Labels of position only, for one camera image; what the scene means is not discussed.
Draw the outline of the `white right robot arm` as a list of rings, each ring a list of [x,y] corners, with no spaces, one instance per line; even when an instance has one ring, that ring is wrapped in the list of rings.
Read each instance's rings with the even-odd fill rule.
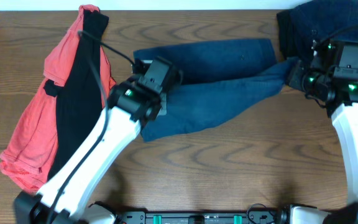
[[[286,84],[326,110],[337,133],[347,180],[347,204],[331,212],[291,204],[277,223],[358,223],[358,42],[324,40],[312,45],[313,60],[299,61]]]

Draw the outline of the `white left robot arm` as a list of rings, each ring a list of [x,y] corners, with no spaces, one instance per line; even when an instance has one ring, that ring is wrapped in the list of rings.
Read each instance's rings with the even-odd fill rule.
[[[69,161],[35,195],[14,201],[16,223],[116,223],[112,209],[88,201],[117,156],[143,126],[166,113],[167,93],[183,80],[168,60],[136,60],[134,74],[113,87],[106,107]]]

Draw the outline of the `dark blue shorts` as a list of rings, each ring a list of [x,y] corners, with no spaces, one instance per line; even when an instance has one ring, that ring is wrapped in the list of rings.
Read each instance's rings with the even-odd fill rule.
[[[214,128],[282,90],[298,61],[278,62],[268,39],[195,42],[136,50],[134,58],[162,57],[183,71],[167,96],[167,112],[146,124],[145,142]]]

